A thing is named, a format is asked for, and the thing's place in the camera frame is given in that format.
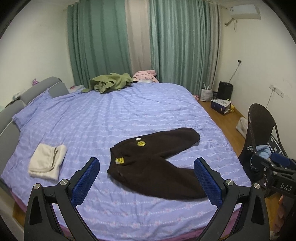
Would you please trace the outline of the right hand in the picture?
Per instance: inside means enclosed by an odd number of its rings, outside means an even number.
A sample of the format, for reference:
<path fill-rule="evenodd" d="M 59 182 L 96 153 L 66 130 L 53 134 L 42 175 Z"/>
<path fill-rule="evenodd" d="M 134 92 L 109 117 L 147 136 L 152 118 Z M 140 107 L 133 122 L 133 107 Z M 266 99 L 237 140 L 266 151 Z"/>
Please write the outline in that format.
<path fill-rule="evenodd" d="M 274 231 L 279 232 L 285 221 L 285 208 L 283 206 L 284 196 L 282 195 L 278 201 L 279 207 L 277 210 L 277 217 L 274 223 Z"/>

